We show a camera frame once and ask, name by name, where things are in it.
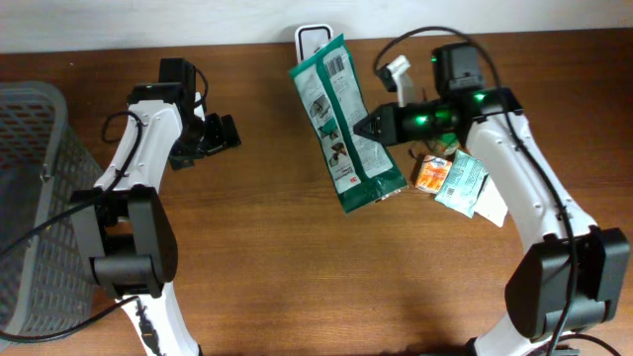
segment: pile of packets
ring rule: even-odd
[[[453,162],[433,155],[422,161],[415,187],[435,201],[472,218],[474,213],[503,226],[507,206],[484,164],[457,150]]]

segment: orange packet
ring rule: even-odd
[[[419,169],[415,188],[422,192],[436,194],[442,188],[442,184],[444,184],[452,165],[453,162],[446,159],[430,154],[426,155]]]

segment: barcode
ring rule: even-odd
[[[327,69],[327,75],[329,75],[329,77],[331,78],[334,76],[334,74],[345,69],[345,67],[343,66],[343,59],[339,55],[333,60],[326,63],[325,68]]]

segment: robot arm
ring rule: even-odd
[[[580,277],[566,332],[585,330],[615,315],[629,255],[617,228],[600,230],[565,190],[530,132],[523,109],[509,89],[484,89],[477,53],[450,44],[431,59],[440,99],[416,103],[403,56],[380,70],[398,103],[381,105],[354,132],[384,145],[456,133],[482,160],[517,225],[525,257],[505,288],[507,314],[488,333],[468,342],[469,356],[526,356],[551,339],[567,301],[568,236],[551,192],[510,135],[512,127],[564,201],[579,246]]]
[[[230,116],[205,116],[204,97],[195,92],[197,71],[182,58],[161,60],[158,82],[138,85],[128,97],[128,112],[142,121],[142,133],[123,178],[111,193],[103,194],[133,152],[139,131],[132,117],[94,189],[76,191],[70,200],[75,206],[94,202],[72,216],[81,236],[77,240],[81,263],[87,277],[108,296],[120,300],[137,296],[123,309],[148,356],[202,355],[185,326],[172,282],[177,244],[158,199],[167,161],[177,170],[240,144]],[[124,233],[117,233],[117,227]]]

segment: white wall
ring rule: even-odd
[[[633,26],[631,0],[0,0],[0,52],[291,42],[326,22],[350,39],[427,25],[469,33]]]

